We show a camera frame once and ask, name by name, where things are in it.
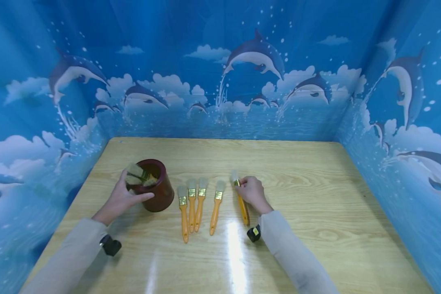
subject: right hand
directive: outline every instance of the right hand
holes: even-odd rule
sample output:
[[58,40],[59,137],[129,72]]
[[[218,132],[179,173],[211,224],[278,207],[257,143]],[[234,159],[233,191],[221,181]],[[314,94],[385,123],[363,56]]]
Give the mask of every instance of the right hand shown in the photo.
[[273,211],[265,197],[265,189],[261,184],[261,180],[254,176],[246,176],[240,180],[240,186],[235,187],[237,193],[259,214],[267,214]]

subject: ocean wallpaper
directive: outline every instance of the ocean wallpaper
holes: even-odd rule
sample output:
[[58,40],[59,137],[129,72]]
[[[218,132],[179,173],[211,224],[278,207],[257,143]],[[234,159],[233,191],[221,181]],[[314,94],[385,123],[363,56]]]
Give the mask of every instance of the ocean wallpaper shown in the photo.
[[115,136],[341,142],[441,293],[440,1],[0,1],[0,293]]
[[337,133],[441,293],[441,1],[401,1]]

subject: finger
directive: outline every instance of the finger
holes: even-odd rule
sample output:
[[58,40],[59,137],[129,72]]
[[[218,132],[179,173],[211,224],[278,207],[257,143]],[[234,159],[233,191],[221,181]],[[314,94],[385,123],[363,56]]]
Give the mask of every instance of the finger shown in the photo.
[[133,197],[130,198],[130,204],[134,205],[136,203],[141,203],[141,202],[149,200],[150,198],[153,198],[154,196],[155,196],[155,194],[153,194],[153,193],[144,193],[144,194],[134,195]]
[[121,176],[119,176],[119,181],[118,182],[125,182],[126,181],[126,176],[127,176],[127,168],[125,168],[122,171]]

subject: wood grain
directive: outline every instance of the wood grain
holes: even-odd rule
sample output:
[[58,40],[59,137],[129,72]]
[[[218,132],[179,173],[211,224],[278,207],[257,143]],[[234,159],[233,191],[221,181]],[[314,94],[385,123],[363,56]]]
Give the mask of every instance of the wood grain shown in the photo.
[[[100,253],[75,293],[294,293],[264,243],[247,238],[230,186],[209,236],[215,183],[229,182],[232,169],[262,180],[271,205],[341,293],[431,293],[343,147],[326,142],[113,138],[30,278],[76,223],[103,205],[121,170],[145,158],[162,161],[174,187],[209,179],[199,232],[184,244],[176,199],[160,213],[137,205],[110,226],[122,242],[120,253]],[[254,226],[257,215],[251,207],[249,212]]]

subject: brown cup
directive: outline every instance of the brown cup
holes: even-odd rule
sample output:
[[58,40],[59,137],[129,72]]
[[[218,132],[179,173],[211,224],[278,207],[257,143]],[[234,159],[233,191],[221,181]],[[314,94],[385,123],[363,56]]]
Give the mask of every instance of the brown cup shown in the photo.
[[137,163],[143,170],[148,171],[158,180],[155,185],[127,185],[128,189],[133,189],[136,194],[152,192],[155,196],[143,202],[146,210],[151,212],[159,212],[170,206],[175,193],[168,179],[167,169],[164,164],[158,160],[143,160]]

